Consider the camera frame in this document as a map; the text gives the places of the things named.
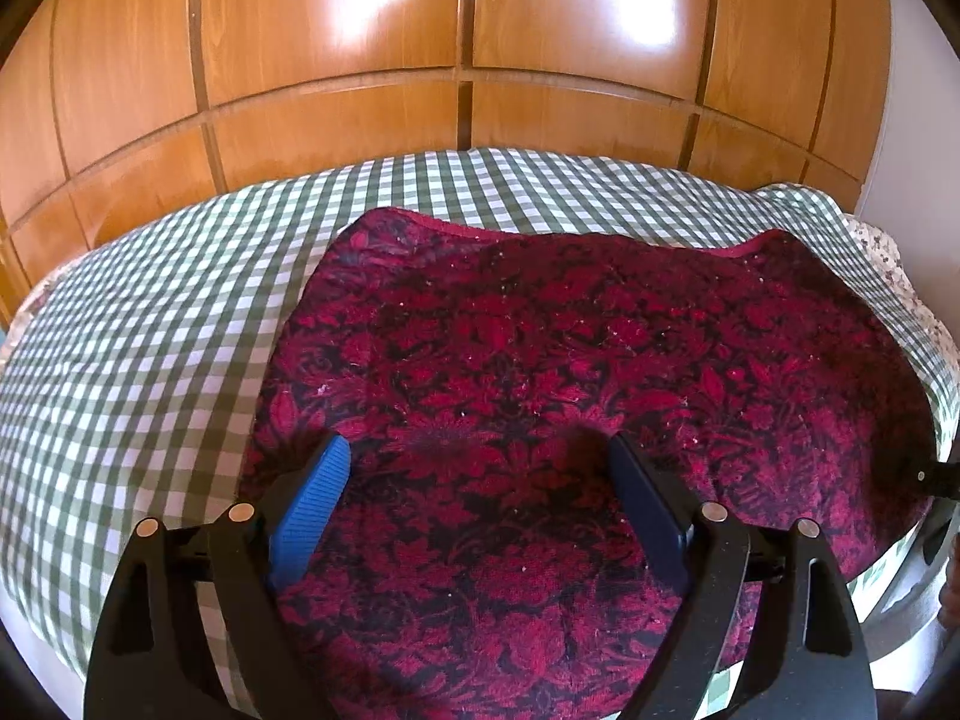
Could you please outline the person right hand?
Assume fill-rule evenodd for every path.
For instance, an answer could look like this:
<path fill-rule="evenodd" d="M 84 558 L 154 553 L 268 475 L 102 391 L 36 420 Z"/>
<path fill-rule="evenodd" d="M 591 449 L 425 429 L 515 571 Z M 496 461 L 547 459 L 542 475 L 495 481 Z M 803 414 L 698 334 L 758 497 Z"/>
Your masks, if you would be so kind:
<path fill-rule="evenodd" d="M 937 621 L 944 629 L 960 626 L 960 535 L 955 535 L 946 566 L 946 582 L 939 593 Z"/>

